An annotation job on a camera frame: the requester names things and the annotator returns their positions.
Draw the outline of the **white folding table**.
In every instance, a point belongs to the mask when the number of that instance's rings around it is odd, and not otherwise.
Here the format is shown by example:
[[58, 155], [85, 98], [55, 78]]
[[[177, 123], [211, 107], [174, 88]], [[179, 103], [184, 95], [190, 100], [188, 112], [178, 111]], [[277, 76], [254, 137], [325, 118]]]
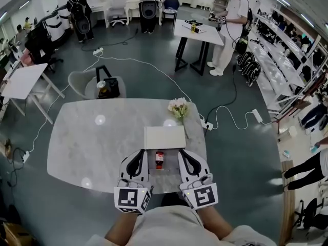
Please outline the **white folding table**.
[[41, 111], [46, 120], [53, 124], [53, 120], [43, 109], [35, 94], [32, 92], [33, 87], [37, 83], [40, 77], [48, 83], [48, 86], [52, 88], [61, 98], [65, 98], [65, 95], [59, 90], [59, 88], [51, 81], [51, 79], [44, 73], [47, 64], [33, 65], [28, 67], [17, 68], [11, 72], [10, 76], [5, 79], [6, 84], [3, 87], [1, 95], [4, 98], [8, 98], [16, 106], [22, 116], [25, 116], [25, 112], [18, 106], [16, 99], [26, 100], [28, 97], [32, 99], [34, 104]]

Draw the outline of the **black office chair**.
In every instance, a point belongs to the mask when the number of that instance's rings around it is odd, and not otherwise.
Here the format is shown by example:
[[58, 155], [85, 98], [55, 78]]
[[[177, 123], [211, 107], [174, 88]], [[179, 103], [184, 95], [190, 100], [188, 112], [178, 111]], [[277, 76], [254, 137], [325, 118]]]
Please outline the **black office chair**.
[[297, 216], [293, 227], [308, 230], [311, 227], [317, 228], [319, 230], [325, 230], [328, 228], [328, 213], [322, 213], [318, 210], [323, 210], [324, 208], [324, 198], [321, 203], [318, 203], [318, 199], [312, 199], [307, 207], [304, 207], [304, 201], [300, 200], [299, 207], [300, 212], [295, 211], [294, 214]]

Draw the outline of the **grey shell chair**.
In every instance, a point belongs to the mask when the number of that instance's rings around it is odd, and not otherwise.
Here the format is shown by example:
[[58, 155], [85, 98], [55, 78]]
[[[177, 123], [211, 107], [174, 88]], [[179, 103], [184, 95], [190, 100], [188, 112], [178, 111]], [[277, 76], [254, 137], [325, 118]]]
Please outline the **grey shell chair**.
[[[85, 72], [73, 71], [68, 77], [69, 86], [73, 91], [85, 100], [98, 99], [99, 90], [97, 88], [96, 68], [89, 69]], [[118, 98], [126, 98], [126, 86], [120, 76], [112, 76], [109, 71], [99, 70], [99, 79], [116, 78], [118, 81], [118, 89], [120, 96]]]

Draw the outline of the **person's white shirt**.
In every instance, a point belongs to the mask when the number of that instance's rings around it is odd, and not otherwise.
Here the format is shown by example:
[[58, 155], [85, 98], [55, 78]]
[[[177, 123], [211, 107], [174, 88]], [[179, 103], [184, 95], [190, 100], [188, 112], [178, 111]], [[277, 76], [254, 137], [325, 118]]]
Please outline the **person's white shirt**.
[[[233, 228], [219, 240], [203, 226], [197, 211], [180, 205], [151, 209], [138, 216], [125, 246], [277, 246], [248, 225]], [[117, 245], [94, 234], [84, 246]]]

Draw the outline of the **white box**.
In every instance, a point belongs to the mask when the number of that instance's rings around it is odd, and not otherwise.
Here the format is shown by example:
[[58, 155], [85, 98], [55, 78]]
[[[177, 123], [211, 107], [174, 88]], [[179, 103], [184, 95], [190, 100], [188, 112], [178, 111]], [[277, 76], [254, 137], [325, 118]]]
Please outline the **white box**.
[[[149, 173], [152, 177], [178, 174], [178, 150], [186, 147], [183, 126], [145, 127], [144, 149], [148, 153]], [[156, 169], [155, 153], [164, 152], [163, 167]]]

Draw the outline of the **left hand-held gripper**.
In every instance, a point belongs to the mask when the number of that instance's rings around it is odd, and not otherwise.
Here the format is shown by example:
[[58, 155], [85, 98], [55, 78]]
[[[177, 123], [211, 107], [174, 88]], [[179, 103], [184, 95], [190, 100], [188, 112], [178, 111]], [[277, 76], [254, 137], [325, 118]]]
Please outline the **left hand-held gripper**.
[[148, 153], [138, 150], [126, 157], [120, 165], [117, 186], [114, 188], [115, 207], [123, 213], [143, 214], [154, 186], [148, 181]]

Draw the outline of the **pink artificial flower bouquet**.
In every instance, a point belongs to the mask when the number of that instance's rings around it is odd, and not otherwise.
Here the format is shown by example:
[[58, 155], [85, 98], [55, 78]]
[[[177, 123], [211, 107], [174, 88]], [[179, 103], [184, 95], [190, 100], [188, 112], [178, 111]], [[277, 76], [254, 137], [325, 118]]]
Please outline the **pink artificial flower bouquet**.
[[173, 116], [179, 121], [179, 123], [184, 127], [184, 134], [187, 139], [189, 136], [185, 127], [185, 118], [189, 113], [189, 103], [184, 97], [175, 98], [169, 101], [168, 110], [173, 114]]

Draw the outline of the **white metal shelving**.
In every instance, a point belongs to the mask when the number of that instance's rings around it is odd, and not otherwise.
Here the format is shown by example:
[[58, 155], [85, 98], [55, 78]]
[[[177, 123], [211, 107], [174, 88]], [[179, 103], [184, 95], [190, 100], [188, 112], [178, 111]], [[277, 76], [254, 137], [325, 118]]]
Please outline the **white metal shelving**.
[[282, 115], [319, 77], [313, 54], [304, 53], [275, 23], [256, 14], [248, 50], [262, 71], [257, 79], [268, 112]]

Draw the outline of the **red bottle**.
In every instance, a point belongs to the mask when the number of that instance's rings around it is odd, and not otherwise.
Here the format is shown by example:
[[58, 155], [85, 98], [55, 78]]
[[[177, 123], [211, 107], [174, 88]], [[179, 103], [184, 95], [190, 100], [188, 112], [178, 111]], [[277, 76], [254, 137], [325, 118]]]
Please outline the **red bottle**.
[[156, 169], [157, 170], [162, 169], [163, 162], [164, 162], [164, 152], [163, 151], [157, 151], [155, 153], [155, 164], [156, 164]]

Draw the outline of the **white slim power strip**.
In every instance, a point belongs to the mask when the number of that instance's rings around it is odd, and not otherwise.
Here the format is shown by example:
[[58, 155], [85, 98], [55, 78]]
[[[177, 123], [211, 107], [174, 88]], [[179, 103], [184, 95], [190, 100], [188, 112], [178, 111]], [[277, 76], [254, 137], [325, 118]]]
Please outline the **white slim power strip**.
[[259, 114], [259, 112], [257, 111], [257, 109], [253, 109], [252, 113], [255, 116], [258, 123], [261, 124], [263, 122], [263, 119], [262, 119], [261, 115]]

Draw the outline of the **cardboard box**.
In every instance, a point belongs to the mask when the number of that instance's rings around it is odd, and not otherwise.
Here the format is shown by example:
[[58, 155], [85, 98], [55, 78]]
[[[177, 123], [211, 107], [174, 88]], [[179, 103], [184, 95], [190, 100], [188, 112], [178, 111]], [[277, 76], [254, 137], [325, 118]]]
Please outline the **cardboard box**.
[[21, 225], [7, 222], [4, 228], [9, 246], [32, 246], [32, 236]]

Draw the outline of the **black and white robot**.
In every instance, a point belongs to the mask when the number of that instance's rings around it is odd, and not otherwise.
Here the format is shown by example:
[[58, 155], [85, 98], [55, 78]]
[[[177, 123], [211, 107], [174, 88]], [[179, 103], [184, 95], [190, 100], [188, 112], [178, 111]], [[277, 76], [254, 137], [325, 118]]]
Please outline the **black and white robot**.
[[54, 56], [73, 33], [70, 26], [70, 12], [67, 5], [56, 8], [42, 18], [27, 35], [25, 47], [32, 62], [36, 65], [47, 64], [47, 69], [55, 73], [55, 63], [63, 62]]

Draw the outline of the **grey marble table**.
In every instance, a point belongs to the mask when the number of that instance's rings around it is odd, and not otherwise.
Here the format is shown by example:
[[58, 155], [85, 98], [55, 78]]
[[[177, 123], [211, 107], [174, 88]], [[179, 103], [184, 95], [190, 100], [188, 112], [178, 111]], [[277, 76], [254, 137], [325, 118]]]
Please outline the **grey marble table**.
[[143, 149], [145, 127], [171, 125], [164, 99], [118, 98], [69, 102], [54, 124], [49, 175], [69, 184], [112, 193], [126, 157]]

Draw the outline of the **white table with black legs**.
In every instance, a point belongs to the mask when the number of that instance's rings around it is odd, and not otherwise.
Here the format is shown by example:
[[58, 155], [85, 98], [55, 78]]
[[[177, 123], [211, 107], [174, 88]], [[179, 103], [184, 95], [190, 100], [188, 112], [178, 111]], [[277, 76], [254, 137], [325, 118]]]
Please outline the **white table with black legs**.
[[[207, 64], [207, 56], [210, 44], [223, 46], [223, 41], [216, 28], [209, 25], [196, 26], [198, 32], [192, 32], [192, 25], [185, 20], [177, 19], [174, 26], [174, 35], [180, 37], [179, 46], [176, 51], [176, 64], [174, 71], [177, 72], [186, 66], [190, 66], [199, 75], [203, 76]], [[202, 42], [198, 60], [188, 64], [182, 59], [188, 39]]]

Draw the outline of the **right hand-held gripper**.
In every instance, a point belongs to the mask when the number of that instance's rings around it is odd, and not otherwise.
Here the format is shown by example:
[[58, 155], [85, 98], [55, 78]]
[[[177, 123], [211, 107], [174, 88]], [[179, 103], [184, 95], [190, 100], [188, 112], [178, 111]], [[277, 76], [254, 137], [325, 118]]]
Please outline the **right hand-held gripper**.
[[189, 207], [199, 210], [217, 204], [217, 185], [207, 161], [192, 151], [179, 149], [178, 164], [183, 182], [179, 188]]

